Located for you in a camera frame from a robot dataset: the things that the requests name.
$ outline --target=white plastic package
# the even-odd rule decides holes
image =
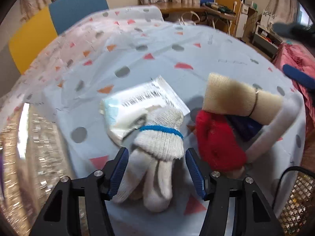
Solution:
[[[120,146],[125,136],[145,123],[149,111],[166,105],[180,109],[184,116],[190,113],[161,76],[102,99],[101,111],[104,112],[109,137]]]

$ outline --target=screw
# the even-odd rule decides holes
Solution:
[[[63,177],[60,179],[60,181],[63,182],[63,183],[67,182],[68,180],[69,180],[69,178],[68,178],[67,176],[63,176]]]
[[[248,182],[249,184],[252,184],[254,182],[254,179],[252,179],[251,177],[247,177],[246,182]]]
[[[221,174],[220,174],[219,171],[213,171],[213,172],[211,173],[211,176],[219,177],[219,176],[221,176]]]
[[[94,176],[101,176],[101,175],[103,175],[103,171],[101,170],[97,170],[94,172]]]

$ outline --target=blue chair back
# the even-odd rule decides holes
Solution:
[[[107,9],[106,0],[56,0],[49,5],[51,20],[58,35],[87,15]]]

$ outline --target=pink bedding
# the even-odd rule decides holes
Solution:
[[[282,71],[283,65],[289,64],[307,75],[315,78],[315,58],[301,44],[283,43],[273,61],[273,64]],[[294,87],[304,96],[306,110],[306,135],[315,128],[315,108],[306,88],[293,81]]]

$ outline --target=patterned tablecloth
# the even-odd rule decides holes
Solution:
[[[48,45],[7,96],[0,112],[0,128],[23,102],[34,104],[39,114],[57,123],[76,176],[85,177],[113,159],[119,149],[107,136],[99,112],[101,99],[161,75],[191,111],[184,118],[181,133],[184,147],[197,150],[192,130],[211,72],[273,94],[285,96],[296,91],[291,80],[269,61],[223,32],[164,22],[154,6],[121,8],[88,16]],[[129,150],[136,134],[123,142]],[[303,108],[272,150],[247,166],[247,174],[269,202],[281,173],[300,164],[304,141]],[[116,235],[199,234],[208,203],[196,195],[184,159],[175,163],[173,174],[174,197],[165,212],[152,214],[142,201],[107,203]],[[294,178],[284,181],[277,215],[293,183]],[[230,212],[227,232],[232,226]]]

